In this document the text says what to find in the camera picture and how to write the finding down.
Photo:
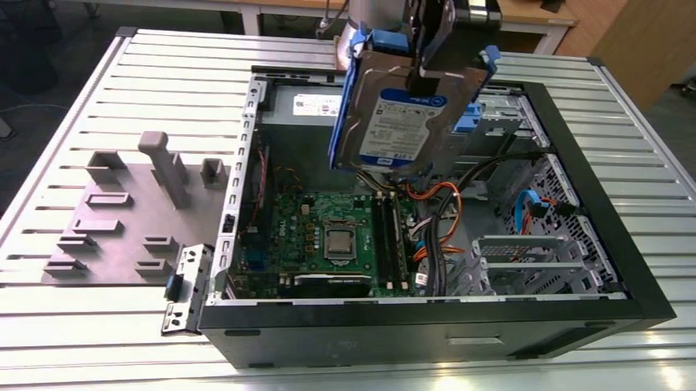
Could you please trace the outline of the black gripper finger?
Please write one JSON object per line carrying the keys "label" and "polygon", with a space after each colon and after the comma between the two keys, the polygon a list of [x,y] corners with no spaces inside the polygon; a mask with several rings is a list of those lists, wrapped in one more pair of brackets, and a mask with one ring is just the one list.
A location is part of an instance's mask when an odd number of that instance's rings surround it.
{"label": "black gripper finger", "polygon": [[410,96],[433,96],[439,85],[441,77],[441,71],[425,69],[421,62],[414,60],[406,79],[406,90]]}

